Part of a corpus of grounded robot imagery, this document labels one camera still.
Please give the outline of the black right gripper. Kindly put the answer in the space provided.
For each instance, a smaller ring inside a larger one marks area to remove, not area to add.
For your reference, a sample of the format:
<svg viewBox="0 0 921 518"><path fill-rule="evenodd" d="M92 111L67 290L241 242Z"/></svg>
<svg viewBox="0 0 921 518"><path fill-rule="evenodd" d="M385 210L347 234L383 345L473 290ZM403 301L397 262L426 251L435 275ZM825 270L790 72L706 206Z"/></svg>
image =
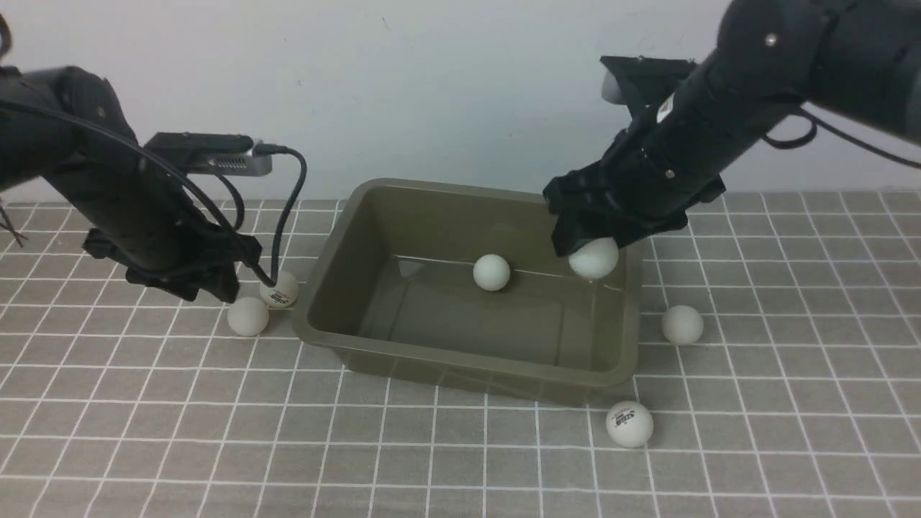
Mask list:
<svg viewBox="0 0 921 518"><path fill-rule="evenodd" d="M615 141L601 160L556 176L543 199L556 218L550 242L558 257L573 255L592 240L611 238L617 248L689 223L687 212L714 202L726 191L721 176L680 173L655 166L641 150L619 156Z"/></svg>

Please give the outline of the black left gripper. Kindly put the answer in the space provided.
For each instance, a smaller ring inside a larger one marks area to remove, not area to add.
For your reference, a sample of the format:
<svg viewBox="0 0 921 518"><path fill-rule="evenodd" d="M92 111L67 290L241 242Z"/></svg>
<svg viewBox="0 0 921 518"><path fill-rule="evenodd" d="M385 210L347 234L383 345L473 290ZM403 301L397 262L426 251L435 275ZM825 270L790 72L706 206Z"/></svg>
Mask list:
<svg viewBox="0 0 921 518"><path fill-rule="evenodd" d="M127 282L156 288L185 301L205 291L224 303L236 301L235 265L259 260L263 246L251 236L227 234L214 224L203 232L170 217L121 219L89 230L83 250L126 268Z"/></svg>

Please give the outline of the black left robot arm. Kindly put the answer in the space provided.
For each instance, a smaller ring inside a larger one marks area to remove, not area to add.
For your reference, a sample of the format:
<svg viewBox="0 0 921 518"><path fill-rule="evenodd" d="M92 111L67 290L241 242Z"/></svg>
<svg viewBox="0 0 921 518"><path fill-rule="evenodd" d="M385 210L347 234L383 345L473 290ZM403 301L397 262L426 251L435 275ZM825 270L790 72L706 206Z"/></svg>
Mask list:
<svg viewBox="0 0 921 518"><path fill-rule="evenodd" d="M139 145L104 78L80 68L2 68L2 188L42 178L90 222L83 249L123 265L128 282L194 301L233 302L235 265L262 245L213 223L191 200L189 173L250 159L253 138L158 132Z"/></svg>

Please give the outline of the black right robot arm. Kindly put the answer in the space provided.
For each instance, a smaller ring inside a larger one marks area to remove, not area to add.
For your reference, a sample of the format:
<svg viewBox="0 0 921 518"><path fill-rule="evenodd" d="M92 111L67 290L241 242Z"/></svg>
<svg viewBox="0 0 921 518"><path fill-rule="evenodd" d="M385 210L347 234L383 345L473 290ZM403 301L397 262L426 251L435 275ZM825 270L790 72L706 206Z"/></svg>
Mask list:
<svg viewBox="0 0 921 518"><path fill-rule="evenodd" d="M603 98L625 105L631 123L599 160L544 187L559 257L596 239L625 248L683 229L755 144L795 150L826 127L806 103L919 142L917 1L733 1L699 63L601 63Z"/></svg>

